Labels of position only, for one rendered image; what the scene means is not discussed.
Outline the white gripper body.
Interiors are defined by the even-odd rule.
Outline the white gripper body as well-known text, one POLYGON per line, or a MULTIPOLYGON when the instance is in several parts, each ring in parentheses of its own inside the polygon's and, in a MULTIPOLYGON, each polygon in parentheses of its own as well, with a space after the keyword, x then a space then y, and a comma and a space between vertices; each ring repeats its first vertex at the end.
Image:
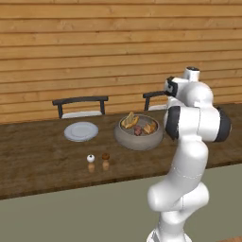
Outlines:
POLYGON ((169 109, 170 107, 173 107, 173 106, 184 107, 184 104, 181 101, 179 101, 177 98, 170 96, 167 99, 166 108, 169 109))

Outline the toasted hot dog bun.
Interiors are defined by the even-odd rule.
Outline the toasted hot dog bun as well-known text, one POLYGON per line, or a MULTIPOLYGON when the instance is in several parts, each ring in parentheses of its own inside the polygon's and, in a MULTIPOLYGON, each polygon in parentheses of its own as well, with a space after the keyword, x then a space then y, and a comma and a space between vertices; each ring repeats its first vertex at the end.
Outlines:
POLYGON ((135 116, 133 112, 130 112, 129 115, 121 122, 121 126, 125 129, 130 129, 134 127, 139 121, 139 117, 135 116))
POLYGON ((143 127, 144 134, 151 134, 156 130, 156 123, 152 121, 150 124, 146 123, 146 125, 143 127))

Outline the grey stone bowl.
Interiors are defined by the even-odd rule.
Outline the grey stone bowl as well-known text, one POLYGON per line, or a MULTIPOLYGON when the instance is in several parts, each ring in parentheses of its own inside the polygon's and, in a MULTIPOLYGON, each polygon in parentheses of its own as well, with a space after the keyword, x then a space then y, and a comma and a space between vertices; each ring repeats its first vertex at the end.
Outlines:
POLYGON ((158 146, 163 140, 163 130, 157 120, 150 116, 143 114, 138 114, 139 121, 138 126, 142 127, 142 134, 136 136, 134 134, 134 128, 125 129, 121 126, 121 122, 124 120, 122 118, 114 128, 114 138, 123 147, 132 150, 150 150, 158 146), (146 123, 151 123, 154 121, 157 125, 156 130, 151 134, 144 134, 143 127, 146 123))

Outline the white round plate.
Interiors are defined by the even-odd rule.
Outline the white round plate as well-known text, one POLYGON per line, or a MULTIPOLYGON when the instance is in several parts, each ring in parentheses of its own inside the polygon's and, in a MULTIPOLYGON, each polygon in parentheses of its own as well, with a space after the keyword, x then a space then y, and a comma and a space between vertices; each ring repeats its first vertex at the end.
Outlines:
POLYGON ((98 127, 91 122, 77 122, 64 130, 66 139, 74 142, 85 142, 98 135, 98 127))

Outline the black chair with white seat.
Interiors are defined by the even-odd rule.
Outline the black chair with white seat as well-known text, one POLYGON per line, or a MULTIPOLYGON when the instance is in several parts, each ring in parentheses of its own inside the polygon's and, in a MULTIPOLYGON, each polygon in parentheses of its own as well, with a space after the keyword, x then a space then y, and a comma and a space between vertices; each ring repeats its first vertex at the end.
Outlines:
POLYGON ((104 96, 79 96, 79 97, 69 97, 69 98, 53 100, 52 104, 54 106, 58 107, 59 118, 62 118, 62 116, 63 116, 62 106, 64 104, 70 104, 70 103, 76 103, 76 102, 98 101, 100 103, 100 113, 104 114, 105 113, 104 102, 108 101, 108 100, 109 100, 109 98, 106 95, 104 95, 104 96))
POLYGON ((146 100, 145 102, 145 107, 144 107, 144 111, 158 111, 158 110, 165 110, 167 105, 166 104, 162 104, 162 105, 154 105, 154 106, 150 106, 149 105, 149 101, 152 97, 156 97, 156 96, 161 96, 161 95, 165 95, 164 91, 156 91, 156 92, 149 92, 149 93, 144 93, 143 94, 143 98, 146 100))

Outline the brown-topped wooden pepper shaker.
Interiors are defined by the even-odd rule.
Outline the brown-topped wooden pepper shaker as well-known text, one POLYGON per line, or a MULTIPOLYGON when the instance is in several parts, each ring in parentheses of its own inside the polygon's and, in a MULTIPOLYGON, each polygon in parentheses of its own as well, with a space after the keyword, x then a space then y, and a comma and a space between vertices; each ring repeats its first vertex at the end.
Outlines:
POLYGON ((110 163, 109 163, 109 159, 110 159, 110 154, 109 153, 103 153, 102 154, 102 167, 103 167, 103 170, 109 170, 109 167, 110 167, 110 163))

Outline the white-topped wooden salt shaker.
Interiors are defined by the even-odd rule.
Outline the white-topped wooden salt shaker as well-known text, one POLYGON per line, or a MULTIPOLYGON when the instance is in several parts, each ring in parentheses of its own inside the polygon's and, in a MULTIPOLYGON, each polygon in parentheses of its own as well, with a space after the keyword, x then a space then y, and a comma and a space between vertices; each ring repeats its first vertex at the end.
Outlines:
POLYGON ((95 156, 93 154, 89 154, 87 156, 87 162, 88 162, 88 170, 90 173, 95 171, 95 156))

